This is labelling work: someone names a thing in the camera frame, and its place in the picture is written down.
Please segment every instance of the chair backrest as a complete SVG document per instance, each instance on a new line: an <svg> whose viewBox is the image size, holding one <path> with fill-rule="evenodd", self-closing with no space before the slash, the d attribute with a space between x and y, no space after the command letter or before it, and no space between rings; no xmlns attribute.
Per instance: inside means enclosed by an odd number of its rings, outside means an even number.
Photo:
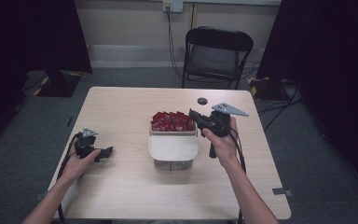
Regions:
<svg viewBox="0 0 358 224"><path fill-rule="evenodd" d="M253 48L254 41L241 31L201 26L187 32L186 45L188 44L249 52Z"/></svg>

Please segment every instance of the gray carpet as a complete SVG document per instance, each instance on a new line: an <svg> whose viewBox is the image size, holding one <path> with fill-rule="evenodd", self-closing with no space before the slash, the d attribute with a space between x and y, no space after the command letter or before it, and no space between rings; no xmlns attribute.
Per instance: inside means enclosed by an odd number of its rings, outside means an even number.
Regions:
<svg viewBox="0 0 358 224"><path fill-rule="evenodd" d="M43 72L30 73L25 86L41 76ZM72 98L35 97L35 88L26 91L20 112L0 134L0 223L20 223L37 205L34 195L47 189L91 87L180 88L180 84L171 68L99 68L81 78ZM186 87L228 88L227 83L193 81ZM287 86L289 94L294 88ZM240 89L249 90L246 79ZM260 111L275 104L256 102ZM260 115L264 127L278 111ZM288 197L292 217L282 223L358 223L358 176L324 138L322 125L303 101L288 106L266 136L283 187L294 193Z"/></svg>

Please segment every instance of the wall outlet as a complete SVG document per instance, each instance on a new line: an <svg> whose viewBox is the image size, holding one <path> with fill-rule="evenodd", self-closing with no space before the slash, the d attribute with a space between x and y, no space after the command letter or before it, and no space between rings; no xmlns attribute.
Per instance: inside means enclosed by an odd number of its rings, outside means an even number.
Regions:
<svg viewBox="0 0 358 224"><path fill-rule="evenodd" d="M173 2L172 1L162 1L162 11L167 11L167 7L172 11Z"/></svg>
<svg viewBox="0 0 358 224"><path fill-rule="evenodd" d="M162 11L183 12L183 1L162 1Z"/></svg>

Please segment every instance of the red snack bag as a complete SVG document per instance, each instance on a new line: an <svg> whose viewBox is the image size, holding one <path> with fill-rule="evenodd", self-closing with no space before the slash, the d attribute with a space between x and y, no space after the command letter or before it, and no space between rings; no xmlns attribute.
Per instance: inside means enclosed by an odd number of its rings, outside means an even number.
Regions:
<svg viewBox="0 0 358 224"><path fill-rule="evenodd" d="M188 131L195 131L194 122L191 119L187 120L187 130Z"/></svg>
<svg viewBox="0 0 358 224"><path fill-rule="evenodd" d="M153 121L163 121L165 119L165 115L161 112L158 112L155 116L153 116Z"/></svg>
<svg viewBox="0 0 358 224"><path fill-rule="evenodd" d="M159 131L159 122L157 121L150 121L150 124L152 125L152 131L158 132Z"/></svg>
<svg viewBox="0 0 358 224"><path fill-rule="evenodd" d="M182 120L179 119L178 122L176 122L175 124L175 130L177 132L183 132L185 130L185 124L183 123Z"/></svg>
<svg viewBox="0 0 358 224"><path fill-rule="evenodd" d="M160 130L163 132L172 132L173 131L172 123L170 123L169 121L162 122L160 126Z"/></svg>
<svg viewBox="0 0 358 224"><path fill-rule="evenodd" d="M185 115L184 113L181 114L181 120L184 123L184 132L193 131L191 128L192 126L188 127L188 123L192 122L189 116Z"/></svg>
<svg viewBox="0 0 358 224"><path fill-rule="evenodd" d="M174 114L174 115L171 115L171 118L172 118L172 124L175 126L178 122L180 122L181 118Z"/></svg>
<svg viewBox="0 0 358 224"><path fill-rule="evenodd" d="M164 120L171 122L171 115L165 111L164 111Z"/></svg>

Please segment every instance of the dark backdrop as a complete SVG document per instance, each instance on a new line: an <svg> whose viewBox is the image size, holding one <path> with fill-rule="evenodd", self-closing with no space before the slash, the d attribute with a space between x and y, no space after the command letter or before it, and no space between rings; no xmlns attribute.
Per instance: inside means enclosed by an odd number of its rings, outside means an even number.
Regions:
<svg viewBox="0 0 358 224"><path fill-rule="evenodd" d="M262 77L300 81L328 139L358 172L358 1L282 0Z"/></svg>
<svg viewBox="0 0 358 224"><path fill-rule="evenodd" d="M91 73L73 0L0 1L0 126L32 70Z"/></svg>

